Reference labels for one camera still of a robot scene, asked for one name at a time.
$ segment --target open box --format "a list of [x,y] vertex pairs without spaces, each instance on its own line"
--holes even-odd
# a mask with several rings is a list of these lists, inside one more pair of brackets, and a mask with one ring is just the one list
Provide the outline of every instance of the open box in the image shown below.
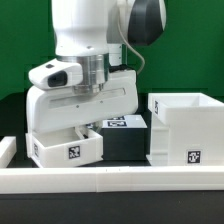
[[74,128],[50,133],[27,134],[29,157],[39,167],[75,167],[102,160],[103,138],[91,129],[82,129],[80,139]]
[[149,94],[155,166],[223,165],[224,104],[201,93]]

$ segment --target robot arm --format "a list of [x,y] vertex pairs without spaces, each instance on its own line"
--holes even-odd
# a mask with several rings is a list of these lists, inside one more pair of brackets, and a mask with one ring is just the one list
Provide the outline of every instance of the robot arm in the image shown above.
[[53,69],[33,69],[30,81],[43,90],[76,86],[81,94],[108,81],[108,43],[149,45],[166,21],[163,0],[52,0],[52,15],[57,59]]
[[164,2],[52,0],[52,14],[57,58],[29,73],[28,157],[39,167],[100,161],[102,137],[85,125],[138,107],[136,73],[109,73],[108,43],[151,44],[165,26]]

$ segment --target green wall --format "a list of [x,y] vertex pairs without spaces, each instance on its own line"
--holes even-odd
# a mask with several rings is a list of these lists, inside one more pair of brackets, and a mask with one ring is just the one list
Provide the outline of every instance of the green wall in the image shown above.
[[[54,57],[50,1],[1,0],[0,99],[30,87],[28,71]],[[151,46],[140,93],[204,92],[224,100],[224,1],[166,0],[167,26]],[[128,53],[128,62],[138,59]]]

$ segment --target metal part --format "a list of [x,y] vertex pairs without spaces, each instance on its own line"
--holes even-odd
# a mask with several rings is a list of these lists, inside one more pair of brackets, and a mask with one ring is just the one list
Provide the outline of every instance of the metal part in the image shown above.
[[109,54],[93,55],[86,57],[62,57],[57,59],[63,62],[79,63],[83,69],[83,81],[74,86],[76,94],[94,94],[103,89],[103,84],[108,80]]

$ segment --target cable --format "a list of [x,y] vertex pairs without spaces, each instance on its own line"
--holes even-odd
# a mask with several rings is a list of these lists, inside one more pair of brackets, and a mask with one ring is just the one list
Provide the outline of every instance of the cable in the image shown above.
[[120,14],[119,13],[118,13],[118,30],[119,30],[119,33],[120,33],[120,36],[121,36],[122,40],[124,41],[124,43],[126,44],[126,46],[128,47],[128,49],[132,53],[134,53],[141,60],[141,62],[142,62],[140,68],[137,71],[137,75],[139,75],[141,73],[141,71],[143,70],[143,68],[145,67],[145,59],[125,39],[125,37],[124,37],[124,35],[123,35],[122,31],[121,31],[121,21],[120,21]]

